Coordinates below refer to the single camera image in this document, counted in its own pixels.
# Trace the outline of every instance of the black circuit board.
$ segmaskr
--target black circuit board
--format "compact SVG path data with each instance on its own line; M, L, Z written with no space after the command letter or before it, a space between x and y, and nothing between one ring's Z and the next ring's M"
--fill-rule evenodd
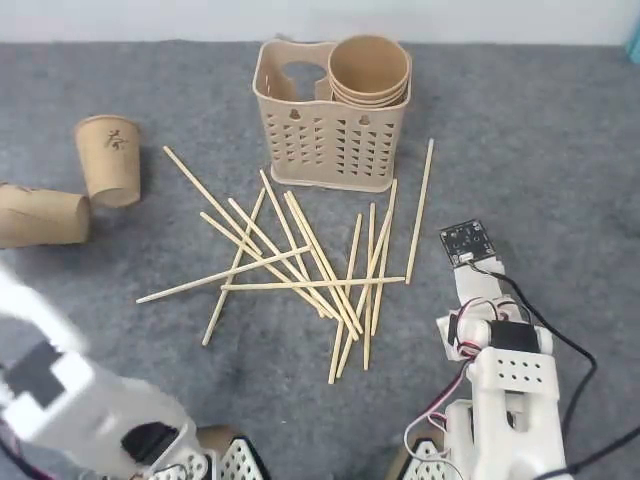
M440 240L453 268L493 257L495 249L480 220L469 220L440 230Z

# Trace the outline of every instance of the beige plastic basket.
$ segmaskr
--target beige plastic basket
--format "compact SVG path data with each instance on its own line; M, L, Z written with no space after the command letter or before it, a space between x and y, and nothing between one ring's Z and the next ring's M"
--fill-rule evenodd
M297 44L273 40L262 46L253 79L269 152L271 175L284 184L383 192L393 164L407 91L394 106L364 109L332 101L329 80L315 85L315 100L297 100L282 71L291 62L328 69L335 43Z

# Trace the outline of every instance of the paper cup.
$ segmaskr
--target paper cup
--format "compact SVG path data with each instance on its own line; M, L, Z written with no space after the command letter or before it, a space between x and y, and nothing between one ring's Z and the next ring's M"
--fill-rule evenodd
M140 135L131 120L99 115L75 127L91 202L124 207L140 200Z
M370 109L375 109L375 108L384 108L384 107L390 107L393 105L396 105L399 101L402 100L402 98L404 97L404 95L407 92L407 85L405 85L405 87L402 90L399 90L397 93L394 93L393 95L383 99L383 100L379 100L379 101L373 101L373 100L355 100L351 97L349 97L348 95L345 95L342 93L342 91L338 88L334 88L334 85L331 84L332 87L332 92L333 92L333 97L334 100L340 103L345 103L347 105L351 105L353 107L358 107L358 108L370 108Z
M0 185L0 248L83 243L90 213L82 195Z
M383 100L404 90L410 65L409 55L396 42L375 35L359 35L333 49L329 56L329 78L349 98Z

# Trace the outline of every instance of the basket hole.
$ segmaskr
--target basket hole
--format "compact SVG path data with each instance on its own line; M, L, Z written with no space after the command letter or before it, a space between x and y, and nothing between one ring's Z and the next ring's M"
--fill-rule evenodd
M282 73L295 85L298 101L315 100L316 82L327 75L324 68L309 62L289 62Z

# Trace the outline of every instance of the cable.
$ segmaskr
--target cable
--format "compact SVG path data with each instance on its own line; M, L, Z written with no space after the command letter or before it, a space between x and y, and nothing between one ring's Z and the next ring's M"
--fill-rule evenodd
M598 370L598 362L596 358L589 351L587 351L586 349L578 345L576 342L574 342L570 338L563 335L553 325L551 325L544 318L544 316L538 311L538 309L536 309L536 307L534 307L531 304L531 302L529 302L529 300L527 299L525 294L522 292L522 290L520 289L520 286L515 282L515 280L512 280L511 278L507 277L502 273L489 272L487 270L482 270L478 268L473 262L469 262L469 266L476 272L483 273L485 275L490 275L494 278L497 278L498 280L502 280L503 282L508 283L511 286L511 288L513 288L513 291L516 292L516 295L518 295L522 303L531 311L531 313L533 313L533 315L538 319L538 321L542 325L545 326L547 330L553 333L556 337L558 337L561 341L566 343L568 346L570 346L580 355L585 357L591 364L589 371L585 374L584 377L582 377L582 380L580 381L575 391L573 392L573 395L571 396L571 400L569 401L569 406L567 407L567 411L565 412L564 418L562 419L562 437L566 441L569 438L571 420L573 420L573 414L575 413L576 407L578 406L578 400L580 400L580 397L582 396L584 389L586 388L587 384L593 378L596 371Z
M420 416L418 416L418 418L412 421L404 431L404 446L411 457L421 462L445 463L455 470L456 474L460 477L461 480L465 479L458 467L451 460L441 457L440 455L442 455L442 452L438 452L437 454L432 454L427 457L423 457L415 453L409 446L409 433L411 433L411 430L413 430L415 426L420 422L428 419L440 407L440 405L442 405L442 403L444 403L444 401L449 398L453 394L453 392L455 392L455 390L460 386L460 383L462 383L464 374L470 363L471 360L464 361L462 367L460 368L460 371L456 374L449 385L447 385L445 389L436 396L436 398L429 404L424 413L422 413Z
M0 438L0 450L27 477L33 480L54 480L48 473L31 465L22 455L18 455L4 440Z
M604 457L615 452L619 448L624 447L626 444L633 441L638 436L640 436L640 425L634 428L633 430L631 430L629 433L618 438L617 440L614 440L604 448L598 450L595 453L592 453L584 460L581 460L576 463L572 463L571 465L568 465L565 468L560 468L558 470L553 470L551 472L543 473L542 475L538 475L537 477L535 477L533 480L547 480L549 478L558 477L560 475L565 475L567 473L570 475L577 475L585 467L588 467L602 460Z
M516 302L515 300L504 300L503 302L500 302L499 304L497 304L496 307L500 308L500 307L503 307L504 305L515 305L516 307L521 308L527 314L527 323L529 325L533 323L531 318L531 310L529 310L524 305L518 304L518 302Z

